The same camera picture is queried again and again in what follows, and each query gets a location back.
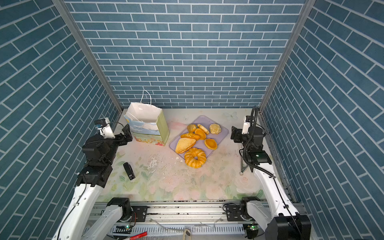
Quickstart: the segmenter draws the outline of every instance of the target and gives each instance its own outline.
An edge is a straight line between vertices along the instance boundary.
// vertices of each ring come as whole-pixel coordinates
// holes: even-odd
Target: paper bag
[[[141,101],[131,103],[124,115],[132,135],[136,141],[164,146],[169,137],[169,130],[163,110],[152,105],[152,98],[151,104]]]

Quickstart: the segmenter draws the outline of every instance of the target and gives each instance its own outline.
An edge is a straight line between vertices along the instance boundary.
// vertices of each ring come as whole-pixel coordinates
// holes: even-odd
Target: robotic arm
[[[79,173],[71,203],[53,240],[102,240],[114,223],[129,221],[132,217],[129,199],[113,198],[101,218],[82,236],[93,205],[111,174],[118,147],[132,141],[128,124],[123,127],[124,134],[114,135],[108,118],[94,123],[98,133],[88,138],[82,147],[87,161]]]
[[[309,240],[309,218],[298,213],[280,182],[276,180],[272,161],[263,151],[266,132],[263,133],[263,129],[256,126],[257,115],[258,107],[253,107],[251,115],[244,119],[243,129],[232,127],[231,139],[242,143],[243,149],[239,153],[261,182],[270,212],[257,197],[243,197],[240,202],[241,215],[244,219],[253,218],[265,231],[267,240]]]

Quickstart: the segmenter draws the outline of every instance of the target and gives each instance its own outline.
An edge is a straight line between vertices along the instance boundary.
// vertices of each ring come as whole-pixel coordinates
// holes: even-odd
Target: brick wall
[[[383,13],[317,0],[265,110],[320,239],[384,239]]]
[[[45,239],[117,112],[50,0],[0,1],[0,36],[0,239]]]
[[[305,0],[66,1],[121,104],[259,105]]]

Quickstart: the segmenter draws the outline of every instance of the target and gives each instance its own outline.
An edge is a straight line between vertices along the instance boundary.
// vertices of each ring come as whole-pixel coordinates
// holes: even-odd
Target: golden brown pastry
[[[185,163],[193,168],[199,168],[207,161],[205,152],[198,148],[191,148],[184,154]]]
[[[221,127],[217,123],[213,123],[209,126],[209,130],[212,134],[219,134],[221,133]]]
[[[193,139],[196,139],[196,140],[200,139],[200,135],[194,134],[193,132],[189,132],[189,133],[183,134],[180,137],[193,138]]]
[[[195,124],[189,124],[189,125],[187,126],[187,130],[188,130],[188,132],[194,132],[196,129],[197,129],[197,127],[196,127]]]
[[[203,132],[203,130],[201,130],[200,128],[196,129],[195,134],[200,136],[200,140],[205,140],[207,138],[205,132]]]
[[[183,137],[177,142],[175,152],[184,153],[193,147],[196,143],[196,139]]]
[[[212,149],[212,150],[217,149],[217,143],[214,139],[207,138],[206,140],[204,140],[204,144],[209,149]]]
[[[206,129],[203,125],[198,124],[197,127],[200,128],[201,130],[203,130],[203,132],[204,132],[205,134],[209,134],[208,129]]]

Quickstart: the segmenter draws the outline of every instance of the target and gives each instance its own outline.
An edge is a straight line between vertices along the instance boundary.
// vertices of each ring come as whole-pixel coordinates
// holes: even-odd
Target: table
[[[113,197],[128,197],[130,201],[232,200],[244,196],[264,199],[260,182],[250,169],[240,175],[239,143],[230,133],[198,169],[188,167],[184,160],[169,148],[169,143],[199,115],[205,115],[231,131],[243,127],[243,118],[251,109],[164,109],[169,128],[165,146],[137,142],[133,139],[120,146],[112,164],[113,171],[97,202]],[[125,125],[123,111],[119,122]],[[270,154],[264,139],[264,150]],[[123,164],[128,162],[136,178],[129,180]]]

